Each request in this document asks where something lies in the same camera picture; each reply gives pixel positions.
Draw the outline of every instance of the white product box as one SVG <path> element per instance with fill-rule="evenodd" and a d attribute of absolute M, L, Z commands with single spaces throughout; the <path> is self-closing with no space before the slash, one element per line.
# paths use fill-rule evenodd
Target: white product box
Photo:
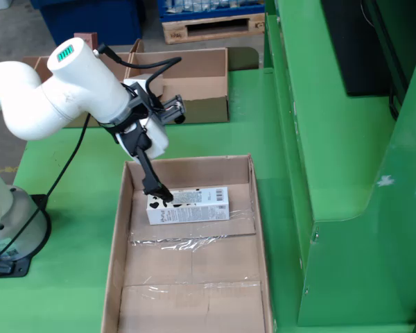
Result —
<path fill-rule="evenodd" d="M 146 211 L 151 225 L 229 220 L 227 187 L 171 191 L 174 201 L 165 203 L 148 196 Z"/>

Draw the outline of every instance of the cardboard tray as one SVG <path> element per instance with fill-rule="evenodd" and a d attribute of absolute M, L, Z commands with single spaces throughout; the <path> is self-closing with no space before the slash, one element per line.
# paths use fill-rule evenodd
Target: cardboard tray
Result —
<path fill-rule="evenodd" d="M 154 161 L 171 189 L 228 186 L 229 221 L 149 225 L 144 173 L 123 170 L 102 333 L 272 333 L 254 166 L 249 156 Z"/>

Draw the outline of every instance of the green led light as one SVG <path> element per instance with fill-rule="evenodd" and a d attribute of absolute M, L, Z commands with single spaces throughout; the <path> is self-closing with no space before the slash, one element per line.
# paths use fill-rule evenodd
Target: green led light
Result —
<path fill-rule="evenodd" d="M 72 45 L 69 45 L 65 50 L 63 50 L 57 55 L 58 62 L 63 61 L 68 56 L 70 56 L 73 52 L 74 52 L 74 48 L 72 47 Z"/>

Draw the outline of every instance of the black cable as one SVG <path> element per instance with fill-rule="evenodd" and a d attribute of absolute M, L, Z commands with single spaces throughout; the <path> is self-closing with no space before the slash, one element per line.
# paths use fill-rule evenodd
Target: black cable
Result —
<path fill-rule="evenodd" d="M 148 93 L 148 95 L 150 95 L 150 98 L 153 100 L 153 105 L 155 107 L 159 107 L 161 105 L 161 103 L 160 103 L 159 99 L 157 98 L 157 96 L 155 96 L 153 94 L 153 92 L 150 90 L 151 81 L 153 81 L 156 77 L 158 77 L 160 74 L 165 72 L 167 69 L 170 69 L 172 66 L 174 66 L 175 64 L 177 64 L 181 60 L 182 60 L 181 57 L 168 59 L 167 60 L 168 64 L 164 65 L 162 68 L 160 68 L 158 71 L 156 71 L 153 75 L 151 75 L 148 78 L 148 80 L 146 80 L 146 84 L 145 84 L 146 92 Z"/>
<path fill-rule="evenodd" d="M 88 123 L 89 123 L 90 118 L 91 118 L 91 114 L 88 114 L 87 117 L 86 117 L 85 123 L 83 124 L 82 133 L 80 134 L 80 138 L 78 139 L 76 148 L 74 149 L 73 153 L 71 154 L 71 157 L 68 159 L 68 162 L 64 165 L 63 169 L 61 170 L 60 174 L 58 175 L 57 179 L 55 180 L 53 186 L 51 186 L 51 188 L 49 189 L 48 193 L 46 194 L 46 196 L 44 197 L 42 202 L 38 205 L 38 208 L 35 210 L 34 214 L 31 215 L 29 220 L 24 224 L 23 227 L 21 227 L 19 232 L 11 239 L 11 241 L 8 243 L 8 245 L 6 245 L 3 248 L 3 250 L 0 251 L 0 256 L 2 254 L 4 254 L 9 249 L 9 247 L 17 240 L 17 238 L 19 238 L 19 236 L 22 234 L 22 232 L 25 231 L 25 229 L 33 221 L 33 219 L 37 216 L 37 214 L 40 213 L 40 210 L 41 210 L 40 207 L 43 207 L 48 202 L 49 196 L 51 195 L 51 193 L 53 193 L 54 189 L 57 187 L 58 183 L 62 179 L 62 176 L 64 175 L 64 173 L 68 169 L 68 167 L 71 164 L 74 157 L 76 156 L 76 153 L 78 152 L 78 149 L 80 148 L 80 145 L 82 144 L 83 137 L 85 136 L 85 132 L 86 132 L 86 129 L 88 127 Z"/>
<path fill-rule="evenodd" d="M 167 69 L 170 69 L 172 66 L 174 66 L 175 64 L 177 64 L 179 61 L 182 60 L 181 57 L 175 57 L 175 58 L 170 58 L 170 59 L 167 59 L 167 60 L 155 62 L 153 64 L 136 65 L 136 64 L 130 64 L 129 62 L 123 61 L 122 58 L 120 58 L 117 55 L 117 53 L 115 53 L 105 43 L 102 43 L 98 47 L 97 51 L 100 54 L 106 54 L 109 58 L 113 59 L 113 61 L 115 61 L 116 63 L 118 63 L 120 65 L 123 65 L 125 67 L 133 68 L 133 69 L 150 69 L 150 68 L 155 68 L 155 67 L 163 66 L 161 69 L 159 69 L 158 71 L 156 71 L 153 75 L 151 75 L 148 78 L 148 80 L 146 81 L 146 84 L 145 84 L 146 92 L 148 93 L 148 95 L 150 96 L 150 98 L 153 100 L 153 105 L 156 108 L 159 108 L 161 104 L 160 104 L 160 100 L 157 98 L 157 96 L 155 96 L 153 94 L 153 92 L 150 89 L 150 83 L 151 83 L 151 81 L 153 81 L 160 74 L 162 74 L 163 72 L 165 72 Z"/>

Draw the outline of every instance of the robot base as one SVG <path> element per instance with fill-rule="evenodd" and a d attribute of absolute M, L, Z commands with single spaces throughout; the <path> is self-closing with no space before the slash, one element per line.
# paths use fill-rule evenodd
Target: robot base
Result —
<path fill-rule="evenodd" d="M 45 210 L 46 208 L 46 203 L 44 203 L 45 198 L 46 198 L 46 195 L 44 194 L 31 196 L 31 199 L 34 202 L 34 204 L 36 204 L 40 208 L 41 217 L 37 220 L 39 221 L 38 223 L 41 225 L 41 227 L 44 230 L 44 234 L 42 236 L 41 242 L 39 242 L 38 245 L 36 245 L 36 247 L 32 249 L 32 251 L 29 252 L 29 254 L 25 255 L 24 257 L 20 259 L 0 260 L 0 278 L 22 278 L 26 276 L 26 274 L 28 274 L 29 266 L 31 265 L 32 258 L 36 254 L 38 254 L 38 252 L 47 243 L 49 236 L 51 235 L 51 219 Z M 24 220 L 22 220 L 23 221 L 22 223 L 24 224 L 27 220 L 28 220 L 28 217 L 25 215 Z"/>

